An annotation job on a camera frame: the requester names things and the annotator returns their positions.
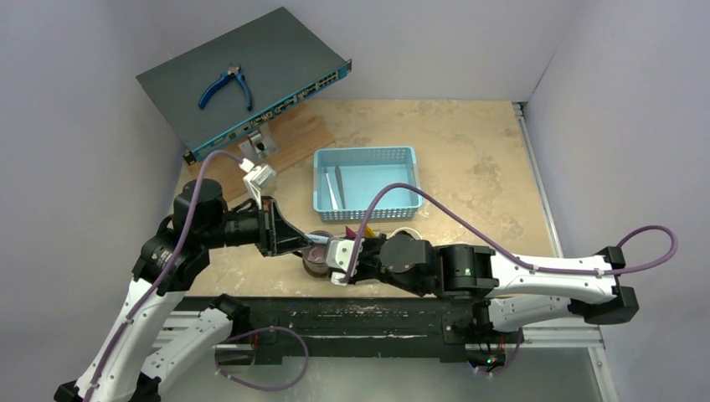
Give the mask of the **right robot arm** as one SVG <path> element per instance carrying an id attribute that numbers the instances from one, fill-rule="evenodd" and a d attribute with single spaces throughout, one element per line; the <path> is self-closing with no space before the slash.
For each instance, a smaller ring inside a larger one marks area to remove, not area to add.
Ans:
<path id="1" fill-rule="evenodd" d="M 613 273 L 624 265 L 608 247 L 580 259 L 506 256 L 480 245 L 439 245 L 407 233 L 366 238 L 349 283 L 377 280 L 416 296 L 474 306 L 472 334 L 489 341 L 534 322 L 581 317 L 592 325 L 629 322 L 640 310 L 635 290 Z"/>

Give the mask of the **yellow mug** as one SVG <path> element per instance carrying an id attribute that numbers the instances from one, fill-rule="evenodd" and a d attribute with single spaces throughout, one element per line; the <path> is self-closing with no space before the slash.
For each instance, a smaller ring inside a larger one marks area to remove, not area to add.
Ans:
<path id="1" fill-rule="evenodd" d="M 392 233 L 392 235 L 397 235 L 397 234 L 400 234 L 400 233 L 406 233 L 407 235 L 410 235 L 410 236 L 412 236 L 413 238 L 416 238 L 416 239 L 420 239 L 420 238 L 421 238 L 421 235 L 420 235 L 419 231 L 417 231 L 416 229 L 410 228 L 410 227 L 400 227 L 400 228 L 397 228 L 397 229 Z"/>

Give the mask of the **light blue plastic basket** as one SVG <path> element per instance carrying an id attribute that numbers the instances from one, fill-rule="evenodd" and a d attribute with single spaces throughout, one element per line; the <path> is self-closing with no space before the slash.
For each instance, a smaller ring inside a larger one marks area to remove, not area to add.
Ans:
<path id="1" fill-rule="evenodd" d="M 342 170 L 346 209 L 340 209 L 335 167 Z M 332 209 L 325 168 L 334 187 L 338 211 Z M 393 183 L 420 186 L 418 161 L 412 147 L 323 148 L 314 154 L 313 208 L 324 222 L 360 221 L 376 195 Z"/>

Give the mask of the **dark wooden oval tray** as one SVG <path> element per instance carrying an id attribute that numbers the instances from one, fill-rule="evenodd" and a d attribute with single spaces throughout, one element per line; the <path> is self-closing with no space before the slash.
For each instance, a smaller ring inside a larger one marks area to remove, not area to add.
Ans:
<path id="1" fill-rule="evenodd" d="M 323 270 L 320 269 L 319 267 L 316 268 L 316 270 L 312 269 L 311 266 L 308 264 L 306 260 L 302 261 L 302 265 L 306 273 L 316 279 L 328 279 L 329 274 L 327 272 L 327 269 Z"/>

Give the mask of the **yellow toothpaste tube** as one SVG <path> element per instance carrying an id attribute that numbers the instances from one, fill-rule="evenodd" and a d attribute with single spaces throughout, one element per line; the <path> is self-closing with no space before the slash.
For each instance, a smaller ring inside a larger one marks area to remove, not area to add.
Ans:
<path id="1" fill-rule="evenodd" d="M 381 230 L 375 230 L 371 226 L 366 225 L 363 231 L 363 236 L 366 238 L 381 238 L 386 239 L 387 235 Z"/>

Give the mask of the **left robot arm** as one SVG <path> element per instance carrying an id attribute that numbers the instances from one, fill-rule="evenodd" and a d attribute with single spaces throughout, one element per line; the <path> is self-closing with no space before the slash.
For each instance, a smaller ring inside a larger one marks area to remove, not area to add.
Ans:
<path id="1" fill-rule="evenodd" d="M 265 257 L 293 254 L 312 240 L 287 223 L 271 197 L 235 208 L 207 178 L 186 184 L 173 212 L 141 248 L 126 299 L 86 371 L 61 384 L 57 401 L 158 401 L 198 357 L 218 343 L 255 343 L 250 308 L 229 295 L 214 298 L 197 321 L 166 346 L 153 344 L 164 322 L 210 262 L 213 249 L 253 245 Z"/>

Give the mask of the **purple translucent cup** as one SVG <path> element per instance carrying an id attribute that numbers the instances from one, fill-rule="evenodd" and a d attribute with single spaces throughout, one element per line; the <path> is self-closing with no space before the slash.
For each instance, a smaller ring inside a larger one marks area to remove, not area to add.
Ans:
<path id="1" fill-rule="evenodd" d="M 310 234 L 328 235 L 332 237 L 331 233 L 324 230 L 313 231 Z M 312 269 L 316 270 L 317 267 L 323 270 L 328 269 L 328 265 L 326 263 L 327 244 L 314 244 L 312 247 L 304 249 L 301 252 L 301 255 L 302 261 L 306 260 Z"/>

